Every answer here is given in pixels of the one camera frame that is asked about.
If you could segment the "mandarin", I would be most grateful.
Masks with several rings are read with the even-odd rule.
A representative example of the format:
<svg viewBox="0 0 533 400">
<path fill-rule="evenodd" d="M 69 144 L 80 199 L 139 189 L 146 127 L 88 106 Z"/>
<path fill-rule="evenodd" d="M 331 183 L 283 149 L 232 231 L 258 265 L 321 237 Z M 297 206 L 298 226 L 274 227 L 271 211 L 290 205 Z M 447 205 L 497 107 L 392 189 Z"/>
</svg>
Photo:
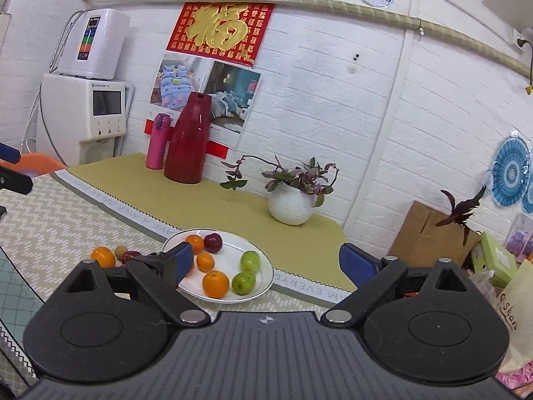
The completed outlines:
<svg viewBox="0 0 533 400">
<path fill-rule="evenodd" d="M 196 256 L 196 266 L 202 273 L 208 273 L 215 267 L 214 257 L 208 252 L 199 253 Z"/>
<path fill-rule="evenodd" d="M 184 241 L 192 246 L 194 255 L 199 255 L 204 251 L 204 240 L 201 236 L 189 235 L 184 238 Z"/>
</svg>

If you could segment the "dark red plum back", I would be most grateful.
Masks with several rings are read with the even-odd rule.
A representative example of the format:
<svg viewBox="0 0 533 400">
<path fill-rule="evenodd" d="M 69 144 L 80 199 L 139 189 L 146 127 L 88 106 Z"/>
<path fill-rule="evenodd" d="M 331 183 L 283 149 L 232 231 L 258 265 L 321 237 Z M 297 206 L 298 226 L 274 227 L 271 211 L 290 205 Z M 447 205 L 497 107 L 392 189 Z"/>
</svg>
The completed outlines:
<svg viewBox="0 0 533 400">
<path fill-rule="evenodd" d="M 204 249 L 212 254 L 217 254 L 223 247 L 223 239 L 218 233 L 211 233 L 203 237 Z"/>
</svg>

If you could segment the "dark red plum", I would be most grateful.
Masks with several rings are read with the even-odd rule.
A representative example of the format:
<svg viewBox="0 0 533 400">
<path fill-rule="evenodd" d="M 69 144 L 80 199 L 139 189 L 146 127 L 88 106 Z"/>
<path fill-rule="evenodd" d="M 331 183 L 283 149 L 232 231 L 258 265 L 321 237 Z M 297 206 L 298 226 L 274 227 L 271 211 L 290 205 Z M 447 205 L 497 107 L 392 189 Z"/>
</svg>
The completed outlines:
<svg viewBox="0 0 533 400">
<path fill-rule="evenodd" d="M 204 249 L 212 254 L 217 254 L 223 247 L 223 239 L 218 233 L 211 233 L 203 237 Z"/>
<path fill-rule="evenodd" d="M 142 256 L 142 254 L 138 251 L 127 251 L 121 256 L 120 261 L 124 265 L 131 259 L 136 258 L 138 256 Z"/>
</svg>

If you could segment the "large front orange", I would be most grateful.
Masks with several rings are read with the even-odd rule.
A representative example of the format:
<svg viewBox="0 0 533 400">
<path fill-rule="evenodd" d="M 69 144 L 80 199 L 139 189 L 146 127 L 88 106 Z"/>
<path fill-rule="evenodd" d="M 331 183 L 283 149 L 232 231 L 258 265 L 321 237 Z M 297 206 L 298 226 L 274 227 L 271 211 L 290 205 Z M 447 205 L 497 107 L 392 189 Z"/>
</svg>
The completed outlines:
<svg viewBox="0 0 533 400">
<path fill-rule="evenodd" d="M 202 278 L 203 293 L 213 299 L 223 298 L 230 290 L 230 279 L 223 272 L 212 270 Z"/>
</svg>

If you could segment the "small green-brown fruit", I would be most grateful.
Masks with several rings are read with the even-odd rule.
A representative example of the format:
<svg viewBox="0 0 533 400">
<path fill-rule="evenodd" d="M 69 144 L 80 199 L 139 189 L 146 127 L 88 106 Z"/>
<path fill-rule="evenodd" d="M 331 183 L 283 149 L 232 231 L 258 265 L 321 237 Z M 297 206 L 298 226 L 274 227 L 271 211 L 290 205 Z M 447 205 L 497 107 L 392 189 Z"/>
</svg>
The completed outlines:
<svg viewBox="0 0 533 400">
<path fill-rule="evenodd" d="M 114 250 L 115 258 L 118 261 L 122 261 L 123 256 L 127 253 L 127 248 L 125 246 L 117 246 Z"/>
</svg>

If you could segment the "round green apple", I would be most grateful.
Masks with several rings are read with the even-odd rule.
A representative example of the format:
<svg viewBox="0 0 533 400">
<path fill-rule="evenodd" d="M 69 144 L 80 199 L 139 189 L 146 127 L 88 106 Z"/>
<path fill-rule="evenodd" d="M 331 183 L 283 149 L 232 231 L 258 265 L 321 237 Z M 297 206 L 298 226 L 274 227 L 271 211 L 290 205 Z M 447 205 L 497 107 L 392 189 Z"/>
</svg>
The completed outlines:
<svg viewBox="0 0 533 400">
<path fill-rule="evenodd" d="M 256 287 L 256 274 L 251 271 L 242 271 L 235 275 L 231 281 L 231 288 L 239 296 L 249 295 Z"/>
</svg>

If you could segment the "oblong green apple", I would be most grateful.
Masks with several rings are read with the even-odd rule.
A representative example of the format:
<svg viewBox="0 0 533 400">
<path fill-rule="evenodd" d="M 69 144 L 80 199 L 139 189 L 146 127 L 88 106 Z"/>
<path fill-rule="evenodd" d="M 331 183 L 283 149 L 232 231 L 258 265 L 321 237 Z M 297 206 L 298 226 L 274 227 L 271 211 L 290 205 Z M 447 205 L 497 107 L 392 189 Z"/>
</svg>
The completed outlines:
<svg viewBox="0 0 533 400">
<path fill-rule="evenodd" d="M 242 272 L 248 272 L 255 274 L 260 269 L 260 256 L 259 253 L 253 250 L 246 251 L 240 257 L 240 270 Z"/>
</svg>

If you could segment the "orange chair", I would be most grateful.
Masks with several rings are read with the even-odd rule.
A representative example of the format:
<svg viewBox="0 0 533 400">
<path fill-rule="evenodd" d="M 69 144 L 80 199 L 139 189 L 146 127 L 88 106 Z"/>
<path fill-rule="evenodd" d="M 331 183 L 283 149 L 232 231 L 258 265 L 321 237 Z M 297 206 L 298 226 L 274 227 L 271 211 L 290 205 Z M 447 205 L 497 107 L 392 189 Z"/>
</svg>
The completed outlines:
<svg viewBox="0 0 533 400">
<path fill-rule="evenodd" d="M 31 177 L 49 174 L 67 168 L 66 165 L 52 157 L 39 153 L 22 154 L 21 160 L 16 164 L 1 161 L 1 166 Z"/>
</svg>

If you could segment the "brown cardboard box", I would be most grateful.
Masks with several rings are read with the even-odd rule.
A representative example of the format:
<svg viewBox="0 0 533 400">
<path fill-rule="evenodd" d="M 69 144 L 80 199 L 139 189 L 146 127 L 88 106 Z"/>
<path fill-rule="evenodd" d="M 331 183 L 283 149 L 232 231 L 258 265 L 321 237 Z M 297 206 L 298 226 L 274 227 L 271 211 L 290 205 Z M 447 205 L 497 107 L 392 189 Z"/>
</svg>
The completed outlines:
<svg viewBox="0 0 533 400">
<path fill-rule="evenodd" d="M 447 215 L 414 201 L 397 233 L 389 256 L 397 256 L 410 266 L 431 267 L 439 258 L 450 258 L 462 266 L 471 250 L 480 242 L 480 235 L 471 231 L 463 243 L 464 228 L 458 224 L 438 227 Z"/>
</svg>

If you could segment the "white floor water dispenser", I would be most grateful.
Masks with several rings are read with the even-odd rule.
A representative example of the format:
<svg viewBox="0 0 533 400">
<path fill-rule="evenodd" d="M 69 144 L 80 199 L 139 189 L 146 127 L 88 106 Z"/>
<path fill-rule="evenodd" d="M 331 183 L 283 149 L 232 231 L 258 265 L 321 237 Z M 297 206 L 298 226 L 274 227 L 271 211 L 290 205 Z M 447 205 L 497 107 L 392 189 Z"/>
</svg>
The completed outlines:
<svg viewBox="0 0 533 400">
<path fill-rule="evenodd" d="M 48 73 L 39 89 L 36 151 L 67 165 L 115 156 L 127 133 L 127 87 L 122 81 Z"/>
</svg>

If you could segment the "patterned beige tablecloth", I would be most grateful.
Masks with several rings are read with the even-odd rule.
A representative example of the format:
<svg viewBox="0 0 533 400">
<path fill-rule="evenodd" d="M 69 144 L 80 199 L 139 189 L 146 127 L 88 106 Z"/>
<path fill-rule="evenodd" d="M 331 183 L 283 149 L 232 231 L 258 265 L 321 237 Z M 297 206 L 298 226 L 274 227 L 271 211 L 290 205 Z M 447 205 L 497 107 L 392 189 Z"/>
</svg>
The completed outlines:
<svg viewBox="0 0 533 400">
<path fill-rule="evenodd" d="M 23 196 L 1 192 L 1 374 L 16 392 L 35 381 L 23 351 L 30 318 L 95 247 L 160 250 L 178 228 L 70 172 L 34 178 Z"/>
</svg>

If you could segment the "white pot purple plant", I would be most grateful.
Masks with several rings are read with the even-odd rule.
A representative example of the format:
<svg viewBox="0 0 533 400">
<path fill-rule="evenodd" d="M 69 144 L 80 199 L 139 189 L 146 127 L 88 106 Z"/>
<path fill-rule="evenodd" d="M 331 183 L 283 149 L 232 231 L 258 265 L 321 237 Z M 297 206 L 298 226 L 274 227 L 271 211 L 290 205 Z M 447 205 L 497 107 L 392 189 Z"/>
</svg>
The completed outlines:
<svg viewBox="0 0 533 400">
<path fill-rule="evenodd" d="M 276 156 L 274 161 L 268 161 L 260 156 L 243 154 L 235 162 L 221 162 L 226 176 L 226 180 L 220 183 L 221 188 L 237 191 L 247 186 L 249 180 L 241 171 L 246 160 L 269 166 L 261 172 L 266 179 L 268 212 L 273 219 L 287 226 L 301 226 L 311 219 L 313 211 L 334 192 L 333 186 L 340 173 L 335 163 L 321 165 L 314 157 L 307 163 L 287 168 Z"/>
</svg>

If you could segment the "red thermos jug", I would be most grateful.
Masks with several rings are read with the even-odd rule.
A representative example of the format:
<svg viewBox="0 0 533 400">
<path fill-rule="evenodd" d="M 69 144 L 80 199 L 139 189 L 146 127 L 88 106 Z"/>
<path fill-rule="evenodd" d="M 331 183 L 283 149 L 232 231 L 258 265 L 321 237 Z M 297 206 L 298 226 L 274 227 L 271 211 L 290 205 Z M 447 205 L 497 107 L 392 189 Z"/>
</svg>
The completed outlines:
<svg viewBox="0 0 533 400">
<path fill-rule="evenodd" d="M 165 177 L 179 183 L 202 180 L 211 131 L 212 97 L 193 92 L 180 113 L 169 145 Z"/>
</svg>

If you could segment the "dark purple plant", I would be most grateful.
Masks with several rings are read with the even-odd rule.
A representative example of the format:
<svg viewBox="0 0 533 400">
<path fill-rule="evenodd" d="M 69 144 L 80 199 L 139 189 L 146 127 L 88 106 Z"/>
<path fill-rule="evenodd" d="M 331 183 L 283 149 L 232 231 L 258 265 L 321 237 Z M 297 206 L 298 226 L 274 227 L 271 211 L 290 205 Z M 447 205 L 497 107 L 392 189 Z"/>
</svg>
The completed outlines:
<svg viewBox="0 0 533 400">
<path fill-rule="evenodd" d="M 447 197 L 447 200 L 450 202 L 451 213 L 445 218 L 437 222 L 435 225 L 439 227 L 457 224 L 463 230 L 462 245 L 465 246 L 469 239 L 469 234 L 471 229 L 467 225 L 467 220 L 473 215 L 473 211 L 478 208 L 481 204 L 481 199 L 483 198 L 487 186 L 483 185 L 477 194 L 468 200 L 463 200 L 459 203 L 456 202 L 455 197 L 447 190 L 441 190 L 441 193 Z"/>
</svg>

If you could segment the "pink thermos bottle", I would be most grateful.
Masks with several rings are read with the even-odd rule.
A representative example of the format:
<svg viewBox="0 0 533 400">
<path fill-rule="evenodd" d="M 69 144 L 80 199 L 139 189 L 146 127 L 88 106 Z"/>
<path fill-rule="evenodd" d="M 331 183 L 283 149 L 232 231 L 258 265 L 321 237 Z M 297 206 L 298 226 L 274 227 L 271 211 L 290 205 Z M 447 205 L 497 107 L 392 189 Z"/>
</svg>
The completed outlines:
<svg viewBox="0 0 533 400">
<path fill-rule="evenodd" d="M 158 113 L 153 120 L 146 122 L 146 133 L 150 142 L 146 154 L 146 167 L 160 170 L 163 167 L 166 145 L 172 129 L 172 118 L 166 113 Z"/>
</svg>

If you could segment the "green gift box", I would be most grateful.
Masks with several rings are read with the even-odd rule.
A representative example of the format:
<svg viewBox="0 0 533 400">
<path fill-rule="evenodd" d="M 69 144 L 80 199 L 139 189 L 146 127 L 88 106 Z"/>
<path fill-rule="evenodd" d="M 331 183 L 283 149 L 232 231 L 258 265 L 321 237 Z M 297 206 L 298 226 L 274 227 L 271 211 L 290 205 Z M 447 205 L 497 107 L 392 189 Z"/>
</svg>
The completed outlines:
<svg viewBox="0 0 533 400">
<path fill-rule="evenodd" d="M 499 288 L 505 288 L 518 271 L 515 256 L 485 232 L 472 248 L 471 259 L 475 274 L 493 271 L 491 284 Z"/>
</svg>

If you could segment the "cream tote bag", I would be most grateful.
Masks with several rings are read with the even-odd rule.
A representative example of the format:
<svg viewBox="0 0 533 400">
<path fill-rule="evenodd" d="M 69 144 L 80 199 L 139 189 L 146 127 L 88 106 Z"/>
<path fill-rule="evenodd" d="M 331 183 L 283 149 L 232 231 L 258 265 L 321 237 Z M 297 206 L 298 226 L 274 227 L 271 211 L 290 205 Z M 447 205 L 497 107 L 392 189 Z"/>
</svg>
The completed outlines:
<svg viewBox="0 0 533 400">
<path fill-rule="evenodd" d="M 496 311 L 506 324 L 510 344 L 500 372 L 511 373 L 532 361 L 532 262 L 524 261 L 499 296 Z"/>
</svg>

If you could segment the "red fu calendar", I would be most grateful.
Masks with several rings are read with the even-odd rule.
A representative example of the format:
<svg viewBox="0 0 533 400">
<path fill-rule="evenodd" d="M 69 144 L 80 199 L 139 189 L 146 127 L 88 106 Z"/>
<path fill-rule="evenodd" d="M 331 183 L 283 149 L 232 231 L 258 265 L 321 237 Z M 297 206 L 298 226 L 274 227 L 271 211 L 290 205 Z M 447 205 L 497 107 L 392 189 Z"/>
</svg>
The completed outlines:
<svg viewBox="0 0 533 400">
<path fill-rule="evenodd" d="M 186 2 L 166 50 L 251 68 L 273 11 L 264 3 Z"/>
</svg>

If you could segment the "white wall water purifier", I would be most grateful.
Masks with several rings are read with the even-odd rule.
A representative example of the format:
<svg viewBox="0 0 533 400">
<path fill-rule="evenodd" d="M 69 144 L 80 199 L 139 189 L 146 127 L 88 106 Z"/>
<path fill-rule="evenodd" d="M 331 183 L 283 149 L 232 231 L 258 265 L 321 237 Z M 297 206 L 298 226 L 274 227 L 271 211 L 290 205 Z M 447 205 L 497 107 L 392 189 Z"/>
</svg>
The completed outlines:
<svg viewBox="0 0 533 400">
<path fill-rule="evenodd" d="M 131 17 L 111 8 L 77 11 L 65 24 L 49 72 L 112 80 Z"/>
</svg>

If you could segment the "blue round wall ornament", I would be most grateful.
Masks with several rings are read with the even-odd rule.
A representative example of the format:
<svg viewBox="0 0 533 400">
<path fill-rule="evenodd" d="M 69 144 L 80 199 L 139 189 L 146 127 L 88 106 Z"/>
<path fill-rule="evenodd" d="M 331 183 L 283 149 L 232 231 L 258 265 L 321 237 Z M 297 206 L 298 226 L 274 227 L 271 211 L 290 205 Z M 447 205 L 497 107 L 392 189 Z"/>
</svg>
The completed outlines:
<svg viewBox="0 0 533 400">
<path fill-rule="evenodd" d="M 532 182 L 532 155 L 526 141 L 519 135 L 505 138 L 494 154 L 490 169 L 491 197 L 503 209 L 520 204 L 526 213 Z"/>
</svg>

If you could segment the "bedding wall poster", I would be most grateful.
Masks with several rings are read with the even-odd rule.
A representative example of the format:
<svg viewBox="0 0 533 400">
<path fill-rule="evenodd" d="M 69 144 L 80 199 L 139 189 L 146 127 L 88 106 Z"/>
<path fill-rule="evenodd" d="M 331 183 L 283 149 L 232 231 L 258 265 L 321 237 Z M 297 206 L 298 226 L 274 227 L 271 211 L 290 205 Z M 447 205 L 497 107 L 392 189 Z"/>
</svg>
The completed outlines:
<svg viewBox="0 0 533 400">
<path fill-rule="evenodd" d="M 147 120 L 155 122 L 158 114 L 165 113 L 171 117 L 171 126 L 175 126 L 193 96 L 209 97 L 210 140 L 235 150 L 260 82 L 261 74 L 255 70 L 191 54 L 165 52 L 155 74 Z"/>
</svg>

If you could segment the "wrapped wall pipe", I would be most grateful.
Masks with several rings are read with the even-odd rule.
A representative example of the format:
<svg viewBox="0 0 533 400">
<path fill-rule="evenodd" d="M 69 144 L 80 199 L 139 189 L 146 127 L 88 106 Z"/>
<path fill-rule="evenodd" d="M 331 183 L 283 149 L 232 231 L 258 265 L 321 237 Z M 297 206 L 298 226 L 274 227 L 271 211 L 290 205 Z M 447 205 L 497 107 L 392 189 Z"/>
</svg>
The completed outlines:
<svg viewBox="0 0 533 400">
<path fill-rule="evenodd" d="M 524 77 L 529 76 L 529 68 L 521 61 L 510 57 L 484 42 L 478 41 L 467 34 L 453 30 L 447 26 L 436 24 L 419 17 L 402 15 L 388 10 L 357 5 L 336 0 L 83 0 L 87 3 L 102 4 L 131 4 L 141 5 L 162 4 L 173 5 L 178 3 L 198 2 L 198 3 L 254 3 L 287 6 L 294 9 L 331 13 L 335 15 L 359 18 L 373 23 L 387 24 L 397 28 L 423 32 L 425 35 L 459 46 L 467 51 L 477 53 L 482 57 L 497 62 L 498 64 L 516 71 Z"/>
</svg>

